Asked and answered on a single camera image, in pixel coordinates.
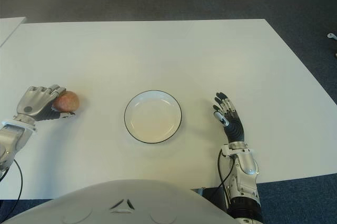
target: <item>small white object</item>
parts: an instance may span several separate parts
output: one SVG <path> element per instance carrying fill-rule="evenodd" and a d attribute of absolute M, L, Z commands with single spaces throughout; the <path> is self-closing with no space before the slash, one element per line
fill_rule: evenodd
<path fill-rule="evenodd" d="M 145 91 L 134 97 L 125 109 L 129 133 L 139 141 L 155 144 L 169 139 L 181 123 L 181 109 L 168 93 Z"/>
<path fill-rule="evenodd" d="M 337 40 L 337 36 L 333 33 L 328 33 L 327 37 Z"/>

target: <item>dark floor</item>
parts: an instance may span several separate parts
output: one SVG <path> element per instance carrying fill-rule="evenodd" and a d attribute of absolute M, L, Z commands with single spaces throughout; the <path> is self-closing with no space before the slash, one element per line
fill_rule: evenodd
<path fill-rule="evenodd" d="M 0 0 L 0 17 L 16 16 L 31 23 L 264 18 L 337 103 L 337 42 L 326 37 L 337 34 L 337 0 Z M 265 223 L 337 223 L 336 175 L 259 190 Z"/>

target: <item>white surface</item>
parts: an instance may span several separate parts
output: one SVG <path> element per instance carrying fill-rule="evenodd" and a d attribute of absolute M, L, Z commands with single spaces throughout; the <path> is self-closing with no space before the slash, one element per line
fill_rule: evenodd
<path fill-rule="evenodd" d="M 178 130 L 181 117 L 180 106 L 170 94 L 150 90 L 130 101 L 124 121 L 134 138 L 155 144 L 169 139 Z"/>
<path fill-rule="evenodd" d="M 25 20 L 25 17 L 0 18 L 0 47 Z"/>
<path fill-rule="evenodd" d="M 243 121 L 258 182 L 337 172 L 337 106 L 262 19 L 20 25 L 1 48 L 0 118 L 15 114 L 28 86 L 54 83 L 82 106 L 74 118 L 37 123 L 16 158 L 23 199 L 115 179 L 217 186 L 217 154 L 227 142 L 213 117 L 217 91 Z M 183 114 L 160 144 L 136 141 L 124 125 L 128 102 L 151 89 L 171 94 Z M 18 189 L 14 166 L 0 198 L 16 198 Z"/>

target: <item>apple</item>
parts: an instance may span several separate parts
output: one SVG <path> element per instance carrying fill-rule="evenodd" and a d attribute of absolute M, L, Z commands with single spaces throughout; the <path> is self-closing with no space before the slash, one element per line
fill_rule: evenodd
<path fill-rule="evenodd" d="M 66 91 L 58 96 L 53 103 L 53 107 L 60 112 L 74 112 L 80 106 L 80 100 L 73 91 Z"/>

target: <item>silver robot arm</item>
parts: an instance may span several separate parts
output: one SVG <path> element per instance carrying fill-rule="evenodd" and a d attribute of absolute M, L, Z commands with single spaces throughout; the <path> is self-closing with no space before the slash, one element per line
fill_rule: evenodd
<path fill-rule="evenodd" d="M 32 133 L 36 132 L 35 121 L 66 118 L 74 113 L 60 113 L 52 109 L 54 100 L 63 92 L 64 87 L 52 85 L 49 88 L 31 86 L 17 106 L 13 120 L 3 121 L 0 129 L 0 179 L 7 171 L 15 155 L 25 146 Z"/>
<path fill-rule="evenodd" d="M 214 116 L 224 127 L 229 144 L 221 148 L 225 158 L 231 158 L 233 169 L 225 181 L 227 213 L 239 223 L 263 223 L 261 204 L 256 186 L 259 167 L 252 155 L 252 149 L 244 142 L 244 130 L 237 111 L 223 93 L 217 93 Z"/>

